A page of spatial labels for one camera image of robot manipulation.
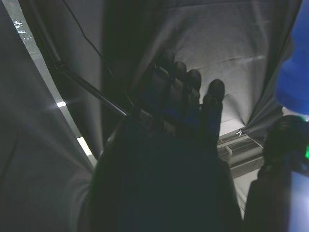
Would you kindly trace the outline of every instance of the blue cylinder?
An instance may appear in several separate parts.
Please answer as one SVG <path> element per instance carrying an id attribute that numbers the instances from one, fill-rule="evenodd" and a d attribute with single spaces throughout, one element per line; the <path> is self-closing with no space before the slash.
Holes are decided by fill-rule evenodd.
<path id="1" fill-rule="evenodd" d="M 294 51 L 282 64 L 275 98 L 294 112 L 309 115 L 309 0 L 303 0 L 293 30 Z"/>

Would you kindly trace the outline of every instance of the white light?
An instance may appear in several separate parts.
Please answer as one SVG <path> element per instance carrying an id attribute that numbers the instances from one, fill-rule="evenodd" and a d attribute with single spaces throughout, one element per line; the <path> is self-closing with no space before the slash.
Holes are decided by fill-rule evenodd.
<path id="1" fill-rule="evenodd" d="M 66 106 L 66 103 L 64 101 L 60 101 L 60 102 L 57 102 L 57 106 L 60 108 L 62 106 Z"/>
<path id="2" fill-rule="evenodd" d="M 77 141 L 79 142 L 79 144 L 82 146 L 82 149 L 84 150 L 84 152 L 86 153 L 86 155 L 90 156 L 92 155 L 84 137 L 80 137 L 80 138 L 77 138 Z"/>

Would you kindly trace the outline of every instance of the bright light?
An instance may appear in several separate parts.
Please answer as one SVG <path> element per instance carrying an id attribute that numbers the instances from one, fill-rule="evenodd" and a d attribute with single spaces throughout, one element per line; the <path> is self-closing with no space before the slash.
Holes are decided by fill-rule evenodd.
<path id="1" fill-rule="evenodd" d="M 60 102 L 57 102 L 57 106 L 60 108 L 62 106 L 66 106 L 66 103 L 64 101 L 60 101 Z"/>
<path id="2" fill-rule="evenodd" d="M 77 138 L 77 141 L 79 142 L 79 144 L 82 146 L 82 149 L 84 150 L 84 152 L 86 153 L 86 155 L 90 156 L 92 155 L 84 137 L 80 137 L 80 138 Z"/>

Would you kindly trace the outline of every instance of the blue object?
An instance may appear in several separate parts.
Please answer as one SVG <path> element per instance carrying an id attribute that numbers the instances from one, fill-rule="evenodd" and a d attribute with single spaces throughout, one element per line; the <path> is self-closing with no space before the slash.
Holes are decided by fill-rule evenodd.
<path id="1" fill-rule="evenodd" d="M 294 52 L 283 63 L 275 98 L 287 109 L 309 115 L 309 0 L 303 0 L 293 30 Z"/>

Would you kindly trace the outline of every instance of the thin wire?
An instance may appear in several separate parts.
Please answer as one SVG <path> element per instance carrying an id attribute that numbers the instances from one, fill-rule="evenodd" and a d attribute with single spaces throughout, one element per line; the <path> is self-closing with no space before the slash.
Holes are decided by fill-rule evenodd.
<path id="1" fill-rule="evenodd" d="M 90 46 L 95 50 L 95 52 L 98 54 L 98 56 L 101 58 L 101 60 L 103 61 L 103 63 L 106 65 L 108 72 L 110 73 L 110 75 L 112 77 L 114 77 L 112 70 L 110 69 L 108 63 L 106 62 L 106 60 L 104 59 L 103 55 L 98 51 L 98 49 L 94 46 L 94 44 L 88 39 L 88 37 L 86 36 L 86 34 L 84 33 L 84 30 L 81 26 L 81 24 L 79 23 L 79 21 L 77 20 L 74 12 L 72 11 L 72 9 L 69 7 L 69 5 L 67 4 L 67 2 L 65 0 L 62 0 L 64 5 L 66 6 L 66 8 L 68 9 L 68 11 L 70 12 L 70 14 L 72 15 L 72 17 L 74 18 L 76 24 L 78 25 L 83 37 L 85 38 L 85 40 L 87 40 L 87 42 L 90 44 Z M 130 99 L 130 97 L 127 95 L 127 93 L 124 91 L 125 96 L 128 98 L 129 102 L 132 104 L 133 106 L 133 102 Z"/>

